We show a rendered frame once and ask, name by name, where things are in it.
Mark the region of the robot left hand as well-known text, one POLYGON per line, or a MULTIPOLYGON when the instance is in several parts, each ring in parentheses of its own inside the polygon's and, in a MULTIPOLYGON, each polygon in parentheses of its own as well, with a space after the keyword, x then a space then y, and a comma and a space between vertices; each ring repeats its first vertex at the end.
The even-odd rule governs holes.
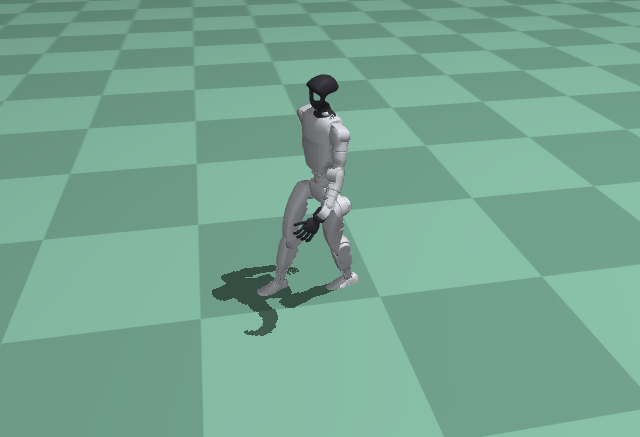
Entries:
POLYGON ((298 226, 298 225, 302 225, 302 224, 303 224, 303 227, 302 227, 302 228, 300 228, 300 229, 299 229, 298 231, 296 231, 296 232, 293 232, 293 234, 294 234, 294 235, 297 235, 297 234, 299 234, 300 232, 302 232, 302 231, 304 230, 304 231, 303 231, 299 236, 296 236, 296 238, 297 238, 297 239, 299 239, 299 238, 300 238, 300 239, 301 239, 301 241, 303 241, 303 240, 305 240, 305 239, 306 239, 310 234, 311 234, 311 235, 310 235, 310 237, 309 237, 308 239, 306 239, 305 241, 306 241, 306 242, 309 242, 309 241, 313 238, 313 236, 317 233, 317 231, 318 231, 318 229, 319 229, 319 225, 320 225, 320 223, 323 223, 323 222, 327 219, 327 218, 326 218, 325 220, 321 220, 321 219, 317 216, 317 214, 321 211, 321 209, 322 209, 322 207, 319 207, 319 208, 314 212, 314 214, 313 214, 313 217, 312 217, 312 218, 308 218, 306 221, 302 221, 302 222, 298 222, 298 223, 295 223, 295 224, 294 224, 294 226, 298 226), (308 233, 303 237, 303 235, 304 235, 306 232, 308 232, 308 233), (301 238, 301 237, 303 237, 303 238, 301 238))

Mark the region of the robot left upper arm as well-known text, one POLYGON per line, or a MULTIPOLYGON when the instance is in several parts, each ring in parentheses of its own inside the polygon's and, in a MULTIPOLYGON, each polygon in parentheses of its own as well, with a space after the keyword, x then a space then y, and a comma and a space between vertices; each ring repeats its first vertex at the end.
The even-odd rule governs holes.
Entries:
POLYGON ((330 140, 332 147, 333 167, 328 168, 326 178, 329 182, 336 181, 336 175, 339 170, 343 170, 347 158, 347 147, 350 141, 350 131, 341 123, 331 124, 330 140))

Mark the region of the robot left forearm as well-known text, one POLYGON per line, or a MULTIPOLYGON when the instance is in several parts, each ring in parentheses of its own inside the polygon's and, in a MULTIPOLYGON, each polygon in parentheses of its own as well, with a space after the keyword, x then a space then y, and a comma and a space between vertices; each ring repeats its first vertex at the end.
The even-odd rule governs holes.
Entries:
POLYGON ((338 193, 340 193, 344 180, 343 170, 339 170, 336 175, 336 181, 334 183, 327 184, 324 199, 321 202, 322 209, 317 214, 321 220, 325 220, 330 212, 335 208, 335 201, 337 200, 338 193))

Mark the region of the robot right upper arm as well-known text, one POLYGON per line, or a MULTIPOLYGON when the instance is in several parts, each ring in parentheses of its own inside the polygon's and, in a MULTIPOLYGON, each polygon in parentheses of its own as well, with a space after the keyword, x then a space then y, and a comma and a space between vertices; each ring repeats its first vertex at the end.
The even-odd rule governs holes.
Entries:
MULTIPOLYGON (((305 105, 305 106, 303 106, 303 107, 301 107, 301 108, 299 108, 299 109, 297 110, 297 116, 298 116, 298 118, 300 119, 301 125, 302 125, 302 116, 303 116, 303 113, 304 113, 304 111, 305 111, 306 109, 308 109, 308 108, 310 108, 310 107, 312 107, 312 106, 311 106, 311 104, 307 104, 307 105, 305 105)), ((303 147, 303 137, 302 137, 302 147, 303 147)), ((304 148, 304 147, 303 147, 303 148, 304 148)))

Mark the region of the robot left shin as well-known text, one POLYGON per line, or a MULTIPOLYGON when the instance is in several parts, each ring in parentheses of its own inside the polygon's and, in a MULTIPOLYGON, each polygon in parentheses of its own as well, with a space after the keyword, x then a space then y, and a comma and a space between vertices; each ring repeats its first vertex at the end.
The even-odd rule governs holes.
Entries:
MULTIPOLYGON (((352 278, 351 264, 353 263, 352 253, 350 248, 351 247, 349 243, 343 243, 340 245, 339 250, 337 251, 337 254, 330 249, 337 267, 343 274, 343 277, 347 276, 348 279, 352 278)), ((348 280, 347 278, 345 277, 346 280, 348 280)))

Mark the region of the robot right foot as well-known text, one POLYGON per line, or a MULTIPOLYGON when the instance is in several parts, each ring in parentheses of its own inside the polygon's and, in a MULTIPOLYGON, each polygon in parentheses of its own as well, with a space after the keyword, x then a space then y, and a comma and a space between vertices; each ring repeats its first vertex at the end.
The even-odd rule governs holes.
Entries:
MULTIPOLYGON (((280 279, 279 279, 280 281, 280 279)), ((268 296, 276 293, 277 291, 287 287, 289 285, 288 280, 285 278, 282 284, 276 284, 278 281, 272 280, 263 287, 257 289, 257 294, 260 296, 268 296)))

